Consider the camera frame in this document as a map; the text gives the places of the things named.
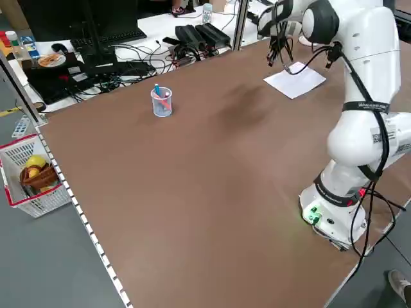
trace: water bottle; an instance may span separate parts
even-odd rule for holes
[[[20,42],[19,37],[17,36],[16,32],[7,31],[6,37],[12,45],[12,52],[16,60],[22,61],[22,60],[29,60],[31,58],[27,49]]]
[[[211,17],[213,16],[213,5],[206,3],[203,6],[203,24],[211,23]]]

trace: pen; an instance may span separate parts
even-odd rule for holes
[[[171,110],[170,105],[168,104],[166,99],[162,99],[160,96],[155,95],[157,99],[159,99],[160,104],[162,104],[164,107],[166,107],[168,110]]]
[[[160,96],[160,87],[157,83],[154,85],[154,88],[155,88],[156,95]]]

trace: blue pen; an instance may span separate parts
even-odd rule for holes
[[[154,85],[156,95],[160,96],[160,87],[158,84]]]

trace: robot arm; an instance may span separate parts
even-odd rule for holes
[[[301,193],[302,216],[348,248],[367,226],[358,199],[370,182],[364,167],[379,176],[411,151],[411,114],[389,113],[401,83],[396,23],[381,0],[282,0],[259,19],[258,33],[271,37],[269,64],[301,29],[310,42],[334,42],[345,62],[343,112],[328,136],[332,159]]]
[[[263,37],[274,37],[277,36],[276,23],[279,24],[280,22],[295,21],[293,24],[296,25],[297,23],[302,22],[304,12],[313,2],[315,2],[315,0],[278,1],[274,6],[267,8],[261,14],[258,22],[258,34]]]

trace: clear plastic cup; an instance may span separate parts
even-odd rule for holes
[[[152,101],[153,101],[153,113],[157,117],[168,117],[171,112],[171,96],[172,91],[169,88],[160,88],[160,96],[155,93],[155,89],[152,90]]]
[[[211,3],[206,3],[203,5],[203,24],[207,24],[213,21],[213,5]]]

